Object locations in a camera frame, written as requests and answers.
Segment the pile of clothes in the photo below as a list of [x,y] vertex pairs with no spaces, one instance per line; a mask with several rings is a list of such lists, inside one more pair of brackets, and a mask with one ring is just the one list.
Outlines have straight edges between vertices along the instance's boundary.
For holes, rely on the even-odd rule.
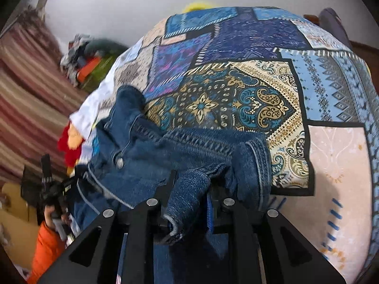
[[[176,170],[162,212],[170,233],[156,236],[153,246],[154,281],[228,283],[229,237],[212,234],[208,189],[211,183],[223,185],[245,207],[266,210],[272,185],[266,136],[233,129],[162,131],[144,114],[145,102],[139,90],[122,86],[109,116],[96,124],[85,180],[78,180],[67,196],[75,221],[83,230],[103,210],[135,208],[153,198]],[[195,269],[199,272],[188,272]]]
[[128,47],[108,39],[77,34],[69,43],[68,53],[61,59],[61,71],[73,86],[93,92],[116,58],[127,49]]

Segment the blue patterned fabric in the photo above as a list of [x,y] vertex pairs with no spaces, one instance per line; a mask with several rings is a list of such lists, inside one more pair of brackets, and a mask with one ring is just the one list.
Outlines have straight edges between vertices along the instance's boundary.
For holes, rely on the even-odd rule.
[[307,118],[315,121],[357,122],[355,104],[337,62],[331,56],[291,54],[304,94]]
[[349,58],[335,57],[334,59],[340,66],[352,92],[357,108],[358,120],[360,123],[365,124],[368,132],[367,139],[373,158],[374,180],[379,181],[379,116],[378,107],[372,107],[373,104],[378,103],[379,97],[367,99],[357,68]]
[[210,40],[210,33],[154,49],[149,72],[149,85],[145,89],[147,100],[176,90],[193,56]]
[[172,37],[188,31],[200,30],[210,24],[237,16],[235,7],[196,10],[190,13],[177,14],[167,20],[166,34]]
[[275,47],[310,48],[292,22],[281,19],[258,21],[251,8],[239,10],[240,15],[219,24],[219,35],[215,35],[210,45],[200,52],[197,65],[231,58],[277,58],[277,54],[272,52]]
[[304,17],[297,16],[287,10],[270,7],[253,7],[258,20],[284,19],[309,22]]

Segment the paisley pattern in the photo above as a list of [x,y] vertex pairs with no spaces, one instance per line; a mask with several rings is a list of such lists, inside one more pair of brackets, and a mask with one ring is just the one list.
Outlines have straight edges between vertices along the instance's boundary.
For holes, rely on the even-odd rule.
[[308,188],[306,136],[294,75],[287,62],[211,63],[191,69],[177,92],[149,102],[162,130],[234,128],[267,136],[273,185]]

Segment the red cloth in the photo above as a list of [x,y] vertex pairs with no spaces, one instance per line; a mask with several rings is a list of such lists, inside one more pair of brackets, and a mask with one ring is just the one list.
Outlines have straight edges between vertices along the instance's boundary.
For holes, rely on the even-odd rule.
[[43,221],[38,232],[32,271],[27,279],[28,284],[36,284],[41,275],[56,261],[64,249],[64,242],[59,235],[49,229]]
[[75,150],[70,150],[67,141],[69,139],[68,130],[70,129],[70,123],[63,129],[62,136],[58,140],[58,150],[63,151],[65,153],[64,155],[64,162],[68,167],[74,167],[76,164],[76,160],[80,158],[81,154],[81,145],[84,142],[79,144],[78,148]]

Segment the person's hand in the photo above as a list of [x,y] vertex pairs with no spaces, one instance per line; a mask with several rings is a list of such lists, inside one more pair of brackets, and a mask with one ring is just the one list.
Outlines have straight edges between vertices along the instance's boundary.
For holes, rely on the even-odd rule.
[[[55,231],[55,225],[53,223],[53,220],[51,219],[51,214],[53,211],[55,211],[54,206],[47,206],[47,205],[45,206],[44,214],[45,214],[46,226],[48,228],[52,229],[53,231]],[[62,214],[62,216],[61,216],[61,219],[62,219],[64,224],[67,224],[67,225],[71,224],[71,220],[69,220],[68,213],[64,212],[64,214]]]

